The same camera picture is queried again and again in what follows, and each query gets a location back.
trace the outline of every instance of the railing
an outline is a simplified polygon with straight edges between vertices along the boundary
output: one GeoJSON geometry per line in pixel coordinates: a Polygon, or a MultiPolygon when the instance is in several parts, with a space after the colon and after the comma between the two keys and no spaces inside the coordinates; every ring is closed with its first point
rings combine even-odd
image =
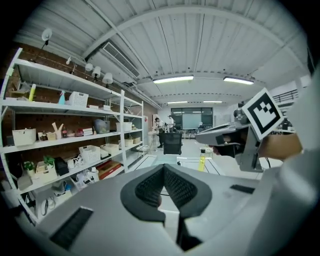
{"type": "Polygon", "coordinates": [[[294,101],[298,98],[298,90],[291,90],[276,96],[273,96],[273,99],[276,103],[286,102],[286,101],[294,101]]]}

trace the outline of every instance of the yellow bottle on table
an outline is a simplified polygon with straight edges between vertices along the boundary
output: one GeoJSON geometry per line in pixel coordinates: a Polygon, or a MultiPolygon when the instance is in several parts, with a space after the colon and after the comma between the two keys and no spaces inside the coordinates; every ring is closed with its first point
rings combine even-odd
{"type": "Polygon", "coordinates": [[[205,170],[205,162],[206,162],[206,150],[203,148],[201,149],[198,171],[203,172],[205,170]]]}

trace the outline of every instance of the potted plant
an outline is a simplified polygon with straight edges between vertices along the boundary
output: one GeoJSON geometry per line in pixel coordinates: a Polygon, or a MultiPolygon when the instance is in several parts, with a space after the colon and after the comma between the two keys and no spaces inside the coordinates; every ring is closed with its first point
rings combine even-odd
{"type": "Polygon", "coordinates": [[[46,169],[53,169],[55,168],[55,159],[51,156],[45,155],[43,157],[44,163],[46,165],[46,169]]]}
{"type": "Polygon", "coordinates": [[[31,161],[25,161],[23,163],[23,167],[28,173],[28,175],[32,178],[35,175],[35,164],[31,161]]]}

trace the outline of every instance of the fluorescent light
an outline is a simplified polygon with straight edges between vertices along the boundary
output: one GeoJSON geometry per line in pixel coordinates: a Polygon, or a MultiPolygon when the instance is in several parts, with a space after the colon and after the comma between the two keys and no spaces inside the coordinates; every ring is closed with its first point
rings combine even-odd
{"type": "Polygon", "coordinates": [[[203,103],[222,103],[221,100],[204,100],[203,103]]]}
{"type": "Polygon", "coordinates": [[[240,84],[245,84],[245,85],[252,85],[254,82],[246,79],[240,79],[240,78],[234,78],[234,77],[225,77],[223,81],[226,82],[235,82],[235,83],[240,83],[240,84]]]}
{"type": "Polygon", "coordinates": [[[168,104],[175,104],[175,103],[188,103],[188,101],[172,101],[172,102],[168,102],[168,104]]]}
{"type": "Polygon", "coordinates": [[[184,75],[184,76],[155,79],[153,80],[153,82],[155,84],[162,84],[162,83],[169,83],[169,82],[176,82],[176,81],[187,81],[187,80],[193,80],[193,79],[194,79],[193,75],[184,75]]]}

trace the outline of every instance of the yellow bottle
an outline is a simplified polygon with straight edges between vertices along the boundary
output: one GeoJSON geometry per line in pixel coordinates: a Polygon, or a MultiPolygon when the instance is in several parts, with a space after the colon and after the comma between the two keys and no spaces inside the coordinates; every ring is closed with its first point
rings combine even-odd
{"type": "Polygon", "coordinates": [[[36,91],[36,85],[33,84],[30,90],[30,94],[29,94],[29,101],[32,102],[34,100],[34,95],[35,95],[35,91],[36,91]]]}
{"type": "Polygon", "coordinates": [[[200,160],[199,160],[199,166],[198,166],[198,171],[203,172],[205,170],[205,162],[206,162],[206,150],[201,149],[201,154],[200,154],[200,160]]]}

